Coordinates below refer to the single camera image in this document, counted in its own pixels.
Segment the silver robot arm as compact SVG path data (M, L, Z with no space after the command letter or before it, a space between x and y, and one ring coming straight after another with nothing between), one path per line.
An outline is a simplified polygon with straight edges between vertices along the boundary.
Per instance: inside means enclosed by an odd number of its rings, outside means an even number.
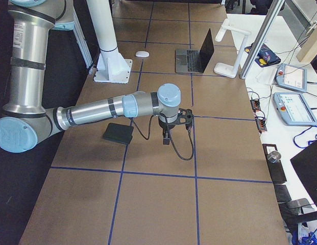
M78 38L75 11L86 9L90 57L102 60L100 84L125 85L132 61L119 52L108 1L7 1L1 11L13 21L10 70L0 106L0 148L22 153L50 137L111 118L156 116L166 127L181 116L181 91L167 83L154 92L137 91L78 105L89 73Z

